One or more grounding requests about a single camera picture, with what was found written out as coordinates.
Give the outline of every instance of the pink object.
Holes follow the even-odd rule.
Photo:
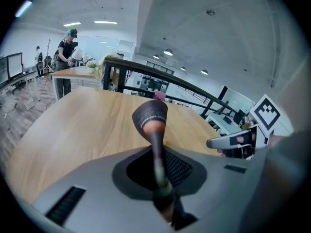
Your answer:
[[[154,99],[164,101],[166,94],[161,91],[155,91]]]

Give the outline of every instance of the wooden floor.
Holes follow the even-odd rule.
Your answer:
[[[29,111],[26,110],[24,105],[24,102],[29,98],[26,86],[16,89],[14,94],[11,91],[0,94],[0,103],[2,105],[0,108],[0,169],[3,174],[17,143],[42,113],[55,103],[52,82],[45,84],[45,81],[37,80],[40,101],[35,96],[34,82],[29,82],[29,89],[35,102],[35,106]],[[72,80],[71,90],[80,85],[79,81]],[[84,86],[98,88],[98,83],[84,81]]]

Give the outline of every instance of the white flower pot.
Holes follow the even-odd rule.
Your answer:
[[[88,73],[94,73],[95,72],[95,68],[88,68]]]

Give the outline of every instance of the person in white shirt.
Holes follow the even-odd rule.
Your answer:
[[[39,79],[43,79],[43,54],[42,54],[42,51],[41,51],[39,46],[37,46],[37,48],[36,48],[35,60],[37,61],[36,67],[37,67]]]

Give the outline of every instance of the wooden tabletop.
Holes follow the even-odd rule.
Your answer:
[[[74,67],[52,73],[53,76],[68,76],[77,78],[94,78],[94,73],[88,73],[88,67]]]
[[[6,172],[15,195],[32,203],[48,186],[79,165],[148,146],[132,113],[150,99],[79,87],[51,106],[27,131]],[[194,110],[167,103],[164,144],[219,155],[206,147],[218,133]]]

